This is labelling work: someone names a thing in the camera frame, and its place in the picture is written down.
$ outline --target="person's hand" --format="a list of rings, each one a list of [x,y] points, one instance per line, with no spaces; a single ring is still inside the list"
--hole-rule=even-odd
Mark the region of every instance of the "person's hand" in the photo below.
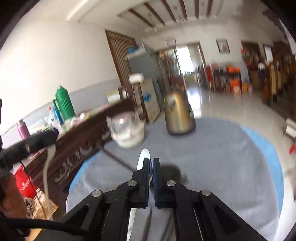
[[[15,176],[9,173],[0,178],[0,185],[6,195],[0,203],[0,211],[8,218],[26,218],[27,206],[17,188]]]

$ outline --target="window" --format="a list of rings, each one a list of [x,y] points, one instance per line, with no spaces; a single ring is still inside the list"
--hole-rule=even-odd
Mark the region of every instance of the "window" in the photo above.
[[[273,61],[273,56],[272,56],[272,51],[271,51],[271,47],[267,46],[267,45],[263,45],[264,47],[264,52],[265,52],[265,56],[266,56],[266,61],[268,63]]]

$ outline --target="red object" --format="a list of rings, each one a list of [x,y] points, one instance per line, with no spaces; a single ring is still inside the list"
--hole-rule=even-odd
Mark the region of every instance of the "red object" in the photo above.
[[[296,149],[296,146],[295,145],[292,145],[292,147],[290,148],[290,151],[289,153],[292,154]]]
[[[213,78],[212,78],[212,71],[211,71],[211,67],[210,66],[207,66],[207,79],[209,82],[212,82],[213,81]]]
[[[15,173],[17,188],[19,189],[20,193],[24,195],[25,197],[34,198],[36,194],[37,187],[30,182],[32,181],[32,178],[28,178],[28,176],[23,171],[23,166],[20,166],[20,168]]]

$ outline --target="gold electric kettle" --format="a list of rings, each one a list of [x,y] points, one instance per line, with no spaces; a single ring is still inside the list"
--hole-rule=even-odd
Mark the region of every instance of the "gold electric kettle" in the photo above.
[[[181,135],[195,130],[195,119],[186,96],[178,90],[167,93],[163,100],[168,133]]]

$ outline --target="ceiling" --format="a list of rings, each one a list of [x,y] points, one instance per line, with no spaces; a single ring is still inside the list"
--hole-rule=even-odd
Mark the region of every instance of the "ceiling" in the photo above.
[[[252,23],[271,36],[282,33],[262,12],[260,0],[40,0],[26,20],[63,20],[96,24],[135,38],[181,25]]]
[[[151,0],[118,16],[151,32],[184,24],[220,22],[232,17],[242,0]]]

